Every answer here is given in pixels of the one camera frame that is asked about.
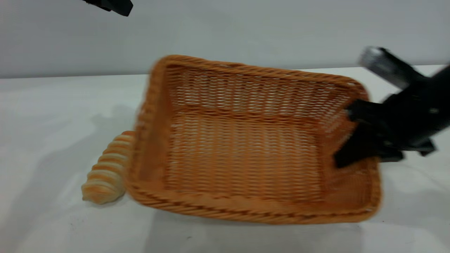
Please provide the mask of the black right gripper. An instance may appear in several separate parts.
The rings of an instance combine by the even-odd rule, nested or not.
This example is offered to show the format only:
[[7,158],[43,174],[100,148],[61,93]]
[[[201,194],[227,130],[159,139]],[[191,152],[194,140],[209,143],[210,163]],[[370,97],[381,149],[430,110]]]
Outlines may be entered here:
[[432,136],[441,130],[441,82],[428,78],[411,84],[382,103],[361,99],[346,107],[353,122],[374,122],[373,134],[355,132],[334,154],[337,168],[344,168],[368,157],[381,162],[398,162],[404,151],[427,156],[436,150]]

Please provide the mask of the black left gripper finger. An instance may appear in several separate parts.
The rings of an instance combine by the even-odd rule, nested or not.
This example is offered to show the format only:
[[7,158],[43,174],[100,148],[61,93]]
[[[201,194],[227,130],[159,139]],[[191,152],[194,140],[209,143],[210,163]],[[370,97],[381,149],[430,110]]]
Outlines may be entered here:
[[108,12],[115,12],[128,17],[134,7],[131,0],[84,0],[87,4],[94,5]]

